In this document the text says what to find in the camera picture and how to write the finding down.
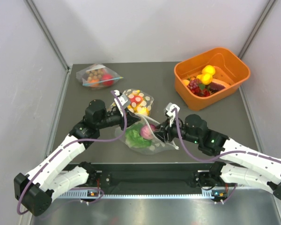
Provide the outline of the fake red onion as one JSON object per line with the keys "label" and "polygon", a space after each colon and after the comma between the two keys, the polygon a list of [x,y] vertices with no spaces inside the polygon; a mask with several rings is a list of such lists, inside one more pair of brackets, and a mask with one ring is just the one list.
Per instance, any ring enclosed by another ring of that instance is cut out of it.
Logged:
{"label": "fake red onion", "polygon": [[146,140],[152,140],[154,138],[153,131],[155,130],[154,125],[143,126],[140,130],[140,135]]}

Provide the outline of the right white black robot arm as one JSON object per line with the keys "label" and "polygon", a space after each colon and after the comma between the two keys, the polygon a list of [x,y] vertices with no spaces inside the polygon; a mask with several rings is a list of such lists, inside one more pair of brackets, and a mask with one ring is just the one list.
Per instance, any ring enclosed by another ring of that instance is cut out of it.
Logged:
{"label": "right white black robot arm", "polygon": [[156,127],[154,135],[163,142],[178,138],[198,145],[213,162],[209,180],[218,186],[235,183],[263,189],[281,200],[281,159],[252,150],[234,139],[213,131],[196,114],[188,115],[184,124],[176,116]]}

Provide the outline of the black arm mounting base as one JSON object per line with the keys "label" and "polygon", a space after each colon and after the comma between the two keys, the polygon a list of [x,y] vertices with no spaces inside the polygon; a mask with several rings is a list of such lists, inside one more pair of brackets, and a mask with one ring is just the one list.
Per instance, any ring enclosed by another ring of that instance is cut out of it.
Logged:
{"label": "black arm mounting base", "polygon": [[202,187],[224,187],[219,175],[209,174],[211,163],[91,164],[89,187],[107,195],[194,194]]}

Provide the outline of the polka dot bag with vegetables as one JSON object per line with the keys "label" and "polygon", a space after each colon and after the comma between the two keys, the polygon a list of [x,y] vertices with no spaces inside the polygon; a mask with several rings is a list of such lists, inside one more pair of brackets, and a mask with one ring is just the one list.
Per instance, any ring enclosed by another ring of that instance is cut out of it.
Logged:
{"label": "polka dot bag with vegetables", "polygon": [[156,127],[160,125],[158,121],[139,113],[136,116],[140,120],[129,126],[120,138],[129,149],[144,155],[179,149],[173,141],[165,143],[154,135]]}

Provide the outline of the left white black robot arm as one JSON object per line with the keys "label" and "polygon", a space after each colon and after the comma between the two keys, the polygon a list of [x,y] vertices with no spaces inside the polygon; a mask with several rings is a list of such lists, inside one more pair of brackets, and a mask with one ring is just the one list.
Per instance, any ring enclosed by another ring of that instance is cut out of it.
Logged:
{"label": "left white black robot arm", "polygon": [[68,173],[62,170],[93,142],[101,142],[100,130],[119,126],[122,131],[138,122],[140,118],[127,109],[128,100],[115,99],[116,110],[107,111],[102,100],[93,100],[85,110],[83,119],[76,124],[58,148],[36,168],[26,175],[14,178],[17,213],[21,206],[34,216],[42,215],[60,195],[79,186],[92,186],[97,180],[96,171],[90,163],[83,162]]}

